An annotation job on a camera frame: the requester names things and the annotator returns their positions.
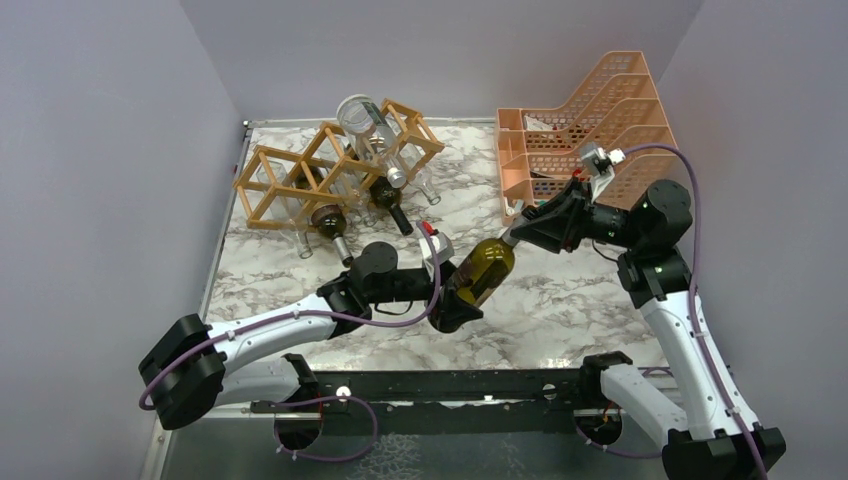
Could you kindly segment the green bottle navy cream label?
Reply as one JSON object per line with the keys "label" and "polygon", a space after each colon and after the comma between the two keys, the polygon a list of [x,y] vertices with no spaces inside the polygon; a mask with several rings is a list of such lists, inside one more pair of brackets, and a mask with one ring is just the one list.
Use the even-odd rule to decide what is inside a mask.
{"label": "green bottle navy cream label", "polygon": [[398,230],[403,236],[413,233],[413,226],[401,208],[402,192],[393,187],[384,176],[378,176],[368,188],[370,200],[366,202],[362,213],[362,223],[371,227],[376,224],[377,217],[372,212],[371,206],[386,210],[394,220]]}

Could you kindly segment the clear bottle silver cap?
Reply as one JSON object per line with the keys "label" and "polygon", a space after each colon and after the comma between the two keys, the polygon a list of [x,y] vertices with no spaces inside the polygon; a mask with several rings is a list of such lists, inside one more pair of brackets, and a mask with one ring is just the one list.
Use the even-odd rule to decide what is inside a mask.
{"label": "clear bottle silver cap", "polygon": [[358,158],[379,167],[391,187],[402,188],[407,174],[398,158],[399,141],[375,101],[351,95],[339,104],[336,116]]}

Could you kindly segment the tall clear glass bottle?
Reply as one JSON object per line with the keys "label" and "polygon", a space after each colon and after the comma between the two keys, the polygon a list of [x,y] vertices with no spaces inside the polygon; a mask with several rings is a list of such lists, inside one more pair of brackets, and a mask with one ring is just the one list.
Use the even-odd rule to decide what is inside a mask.
{"label": "tall clear glass bottle", "polygon": [[[329,175],[332,168],[341,159],[330,140],[323,140],[313,157],[322,161],[322,165],[318,169],[322,172],[324,178]],[[347,198],[346,204],[363,226],[365,225],[362,223],[362,213],[365,210],[366,202],[369,201],[369,196],[361,189],[361,182],[366,177],[366,173],[357,170],[343,170],[329,188],[331,193],[343,195]]]}

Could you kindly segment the wooden wine rack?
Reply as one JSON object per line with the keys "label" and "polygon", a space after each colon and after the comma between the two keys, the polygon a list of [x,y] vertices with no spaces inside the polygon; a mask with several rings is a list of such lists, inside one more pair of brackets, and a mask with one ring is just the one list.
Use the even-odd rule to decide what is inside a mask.
{"label": "wooden wine rack", "polygon": [[321,207],[363,211],[380,178],[400,190],[423,190],[427,165],[443,148],[421,112],[354,95],[302,152],[256,145],[233,188],[248,228],[309,231]]}

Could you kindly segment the green bottle brown label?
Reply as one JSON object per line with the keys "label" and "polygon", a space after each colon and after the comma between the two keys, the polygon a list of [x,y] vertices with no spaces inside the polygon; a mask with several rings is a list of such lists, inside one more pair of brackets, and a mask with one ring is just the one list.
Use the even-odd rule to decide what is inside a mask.
{"label": "green bottle brown label", "polygon": [[[323,181],[323,174],[318,168],[309,166],[309,171],[316,185]],[[305,173],[299,174],[294,180],[294,184],[299,189],[311,189],[311,184]],[[325,204],[317,207],[311,214],[310,223],[320,235],[333,243],[342,265],[346,268],[350,267],[354,257],[344,238],[347,220],[342,208],[338,204]]]}

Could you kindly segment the green bottle silver neck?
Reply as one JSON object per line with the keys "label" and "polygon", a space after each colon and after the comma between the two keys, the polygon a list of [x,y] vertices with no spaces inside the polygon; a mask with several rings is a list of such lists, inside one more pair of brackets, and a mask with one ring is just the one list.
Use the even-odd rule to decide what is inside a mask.
{"label": "green bottle silver neck", "polygon": [[464,305],[479,308],[512,273],[519,240],[507,227],[500,236],[480,241],[447,280],[441,304],[458,312]]}

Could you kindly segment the short clear glass jar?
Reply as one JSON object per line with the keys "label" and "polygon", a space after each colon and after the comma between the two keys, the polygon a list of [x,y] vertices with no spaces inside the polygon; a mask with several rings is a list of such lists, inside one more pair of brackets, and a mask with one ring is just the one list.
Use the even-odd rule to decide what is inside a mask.
{"label": "short clear glass jar", "polygon": [[[288,173],[287,164],[282,160],[269,159],[268,161],[277,180],[282,181]],[[255,173],[255,180],[259,183],[270,184],[267,171],[261,165]],[[307,223],[305,223],[305,220],[294,220],[295,214],[298,213],[301,207],[302,202],[300,199],[277,197],[272,200],[268,209],[263,213],[261,220],[275,221],[292,226],[293,228],[291,229],[281,230],[280,234],[295,239],[299,258],[307,259],[313,255],[308,239]]]}

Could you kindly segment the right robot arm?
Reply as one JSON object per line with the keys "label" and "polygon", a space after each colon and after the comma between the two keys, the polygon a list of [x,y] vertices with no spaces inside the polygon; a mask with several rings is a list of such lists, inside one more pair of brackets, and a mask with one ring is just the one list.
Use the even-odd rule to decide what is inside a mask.
{"label": "right robot arm", "polygon": [[622,248],[619,281],[658,340],[680,398],[607,355],[582,367],[576,384],[585,404],[623,408],[656,444],[670,479],[763,479],[786,442],[748,406],[710,334],[694,269],[677,247],[692,221],[689,192],[675,181],[654,182],[622,210],[596,203],[590,184],[573,179],[552,200],[525,208],[510,233],[552,253],[585,240]]}

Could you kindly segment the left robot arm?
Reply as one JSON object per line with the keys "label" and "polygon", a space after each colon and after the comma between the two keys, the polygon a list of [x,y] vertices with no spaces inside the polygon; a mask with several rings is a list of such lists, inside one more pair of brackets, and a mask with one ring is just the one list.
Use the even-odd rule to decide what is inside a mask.
{"label": "left robot arm", "polygon": [[[285,307],[216,325],[204,323],[198,314],[179,318],[139,364],[145,384],[140,408],[155,412],[166,430],[190,425],[219,405],[275,394],[288,409],[302,410],[313,401],[315,386],[305,362],[289,354],[290,348],[374,326],[376,306],[387,303],[424,302],[424,311],[406,323],[428,320],[442,333],[482,318],[482,311],[448,283],[457,269],[446,245],[439,238],[424,238],[421,266],[401,269],[392,245],[372,242],[348,270]],[[271,369],[282,376],[276,388],[263,385],[257,375],[241,374],[276,353],[284,356]]]}

